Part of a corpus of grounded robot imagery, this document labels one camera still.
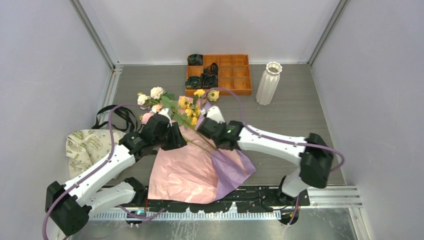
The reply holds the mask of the black ribbon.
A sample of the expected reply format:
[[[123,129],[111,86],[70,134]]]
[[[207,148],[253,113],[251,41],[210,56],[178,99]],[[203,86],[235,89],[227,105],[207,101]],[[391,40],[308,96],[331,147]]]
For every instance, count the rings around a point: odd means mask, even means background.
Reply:
[[[109,116],[111,116],[111,126],[114,130],[125,133],[138,131],[140,125],[136,115],[125,106],[120,106],[112,112],[112,109],[116,106],[116,104],[112,104],[101,108],[95,115],[95,122],[91,129],[107,128],[110,122]]]

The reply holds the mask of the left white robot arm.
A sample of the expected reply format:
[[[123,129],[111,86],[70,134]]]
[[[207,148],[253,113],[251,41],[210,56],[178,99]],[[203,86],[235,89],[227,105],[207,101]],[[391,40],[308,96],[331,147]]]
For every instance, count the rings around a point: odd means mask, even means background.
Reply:
[[[69,237],[79,232],[90,217],[110,208],[127,203],[141,206],[146,200],[145,189],[133,177],[109,190],[100,191],[100,188],[141,158],[151,155],[155,148],[167,151],[186,146],[171,114],[169,108],[154,113],[140,132],[125,134],[108,155],[89,169],[64,184],[52,182],[46,189],[43,227],[51,219]]]

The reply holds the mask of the white ribbed ceramic vase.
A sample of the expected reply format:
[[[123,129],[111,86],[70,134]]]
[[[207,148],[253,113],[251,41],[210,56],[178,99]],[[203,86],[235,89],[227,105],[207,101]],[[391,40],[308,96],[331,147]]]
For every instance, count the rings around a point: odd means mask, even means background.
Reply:
[[[269,62],[266,65],[256,93],[256,101],[258,104],[266,106],[271,103],[280,81],[282,69],[282,66],[275,61]]]

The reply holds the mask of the pink wrapping paper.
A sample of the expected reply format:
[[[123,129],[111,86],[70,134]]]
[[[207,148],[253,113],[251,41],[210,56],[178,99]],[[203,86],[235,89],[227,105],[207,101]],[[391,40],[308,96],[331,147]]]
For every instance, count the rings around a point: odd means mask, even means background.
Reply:
[[[215,201],[218,179],[210,151],[188,142],[174,150],[159,149],[150,174],[148,198],[192,204]]]

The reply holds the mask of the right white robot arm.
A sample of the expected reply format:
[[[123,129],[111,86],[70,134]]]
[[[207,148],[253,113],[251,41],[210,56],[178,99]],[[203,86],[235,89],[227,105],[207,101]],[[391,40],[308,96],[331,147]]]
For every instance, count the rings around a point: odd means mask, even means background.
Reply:
[[[309,187],[327,187],[334,154],[318,134],[286,136],[244,125],[240,121],[217,122],[208,117],[197,127],[197,132],[222,150],[255,151],[295,164],[297,168],[282,178],[277,190],[277,198],[283,205],[291,205]]]

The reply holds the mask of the purple wrapping paper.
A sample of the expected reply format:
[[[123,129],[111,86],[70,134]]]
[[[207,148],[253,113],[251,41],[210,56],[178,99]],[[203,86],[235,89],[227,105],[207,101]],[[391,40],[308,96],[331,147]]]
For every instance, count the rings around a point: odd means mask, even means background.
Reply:
[[[252,161],[237,149],[212,149],[210,158],[217,176],[216,200],[236,190],[257,171]]]

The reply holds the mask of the yellow flower stem bunch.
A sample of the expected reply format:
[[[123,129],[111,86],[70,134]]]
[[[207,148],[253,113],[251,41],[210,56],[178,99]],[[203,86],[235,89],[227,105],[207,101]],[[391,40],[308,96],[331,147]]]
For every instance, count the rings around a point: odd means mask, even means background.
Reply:
[[[204,106],[201,97],[205,91],[201,89],[196,90],[194,93],[193,98],[187,96],[179,97],[177,101],[178,110],[175,114],[176,122],[184,129],[182,136],[185,141],[207,152],[210,150],[217,151],[218,148],[196,130],[196,125],[200,122],[201,117],[200,108]]]

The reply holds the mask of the pink and white flower bunch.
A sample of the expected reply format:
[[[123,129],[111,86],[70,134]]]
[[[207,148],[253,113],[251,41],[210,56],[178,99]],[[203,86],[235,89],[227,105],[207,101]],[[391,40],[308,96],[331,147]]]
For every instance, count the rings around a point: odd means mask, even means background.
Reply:
[[[168,114],[170,115],[171,121],[176,121],[175,115],[178,110],[176,97],[160,86],[153,87],[149,94],[139,92],[137,94],[137,104],[140,105],[140,109],[142,110],[149,109],[149,112],[139,117],[143,124],[146,124],[150,117],[160,113],[163,109],[169,109]]]

